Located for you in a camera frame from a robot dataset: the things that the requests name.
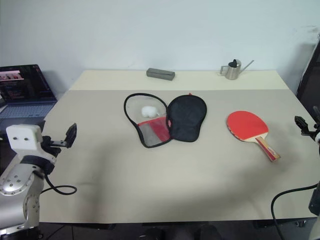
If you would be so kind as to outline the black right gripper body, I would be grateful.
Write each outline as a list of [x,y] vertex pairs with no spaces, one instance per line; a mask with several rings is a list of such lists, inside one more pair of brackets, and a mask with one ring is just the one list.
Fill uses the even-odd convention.
[[316,137],[319,133],[320,133],[320,123],[319,122],[314,124],[312,130],[310,130],[309,127],[307,126],[307,133],[306,133],[307,136]]

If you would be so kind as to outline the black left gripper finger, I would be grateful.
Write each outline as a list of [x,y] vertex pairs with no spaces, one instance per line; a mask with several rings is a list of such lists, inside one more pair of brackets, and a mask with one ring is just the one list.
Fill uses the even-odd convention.
[[74,143],[74,141],[75,141],[75,139],[76,139],[76,137],[77,137],[77,124],[76,123],[72,124],[68,128],[68,130],[67,130],[65,135],[66,135],[66,137],[64,139],[65,147],[66,148],[71,148],[73,143]]

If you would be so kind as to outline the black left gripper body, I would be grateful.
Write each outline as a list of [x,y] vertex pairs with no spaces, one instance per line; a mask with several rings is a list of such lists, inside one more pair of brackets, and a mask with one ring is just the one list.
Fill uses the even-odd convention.
[[53,141],[50,136],[43,136],[41,148],[56,158],[61,153],[61,148],[69,148],[69,145],[66,141]]

